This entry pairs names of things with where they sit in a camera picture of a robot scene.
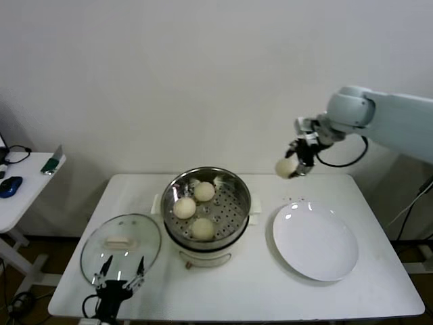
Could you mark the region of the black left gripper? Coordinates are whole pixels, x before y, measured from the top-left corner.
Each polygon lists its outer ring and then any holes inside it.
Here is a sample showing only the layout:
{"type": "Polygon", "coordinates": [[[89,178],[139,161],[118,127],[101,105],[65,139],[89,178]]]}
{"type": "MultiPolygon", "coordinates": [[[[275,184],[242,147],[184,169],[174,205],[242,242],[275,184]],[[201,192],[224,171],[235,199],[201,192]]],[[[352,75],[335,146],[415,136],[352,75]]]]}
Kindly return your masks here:
{"type": "Polygon", "coordinates": [[[133,296],[132,290],[138,290],[144,283],[145,263],[141,258],[135,276],[130,280],[108,280],[106,276],[111,266],[113,256],[102,265],[98,273],[94,273],[92,285],[96,288],[99,305],[95,317],[103,323],[119,324],[117,315],[121,304],[133,296]]]}

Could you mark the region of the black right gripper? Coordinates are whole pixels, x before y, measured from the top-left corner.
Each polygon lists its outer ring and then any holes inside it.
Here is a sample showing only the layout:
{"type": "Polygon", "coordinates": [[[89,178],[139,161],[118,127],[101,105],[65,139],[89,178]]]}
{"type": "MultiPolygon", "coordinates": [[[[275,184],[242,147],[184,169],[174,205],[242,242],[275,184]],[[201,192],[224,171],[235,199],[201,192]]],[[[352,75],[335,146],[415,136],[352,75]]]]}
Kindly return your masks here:
{"type": "Polygon", "coordinates": [[[289,158],[295,153],[297,154],[298,165],[290,174],[290,178],[303,177],[308,175],[315,165],[315,156],[319,152],[318,144],[309,144],[305,139],[297,139],[289,143],[285,153],[285,158],[289,158]]]}

